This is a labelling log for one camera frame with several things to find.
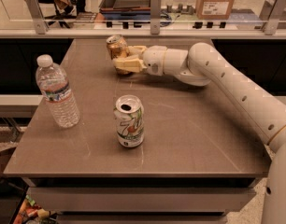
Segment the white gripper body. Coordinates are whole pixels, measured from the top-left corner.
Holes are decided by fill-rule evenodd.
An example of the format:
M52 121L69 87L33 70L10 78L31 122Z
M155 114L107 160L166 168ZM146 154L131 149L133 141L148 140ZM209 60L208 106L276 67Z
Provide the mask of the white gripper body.
M164 74L164 56L167 47L152 46L143 53L143 63L147 67L146 72L153 76L162 76Z

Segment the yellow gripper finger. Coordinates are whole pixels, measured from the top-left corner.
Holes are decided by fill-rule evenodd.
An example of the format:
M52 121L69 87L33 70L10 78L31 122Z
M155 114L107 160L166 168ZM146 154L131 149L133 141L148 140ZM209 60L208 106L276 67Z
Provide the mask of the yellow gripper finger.
M145 50L147 49L146 46L129 46L129 55L138 55L138 56L142 56L143 53L145 52Z
M146 68L143 60L137 55L115 58L113 64L120 74L140 73Z

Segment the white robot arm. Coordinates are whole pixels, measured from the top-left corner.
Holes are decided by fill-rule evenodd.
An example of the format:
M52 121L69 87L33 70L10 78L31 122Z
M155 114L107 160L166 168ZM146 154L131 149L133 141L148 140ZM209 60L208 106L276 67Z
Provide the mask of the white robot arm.
M203 87L214 82L262 142L274 152L266 188L262 224L286 224L286 104L229 64L211 45L190 49L130 46L113 60L116 68L150 75L170 75Z

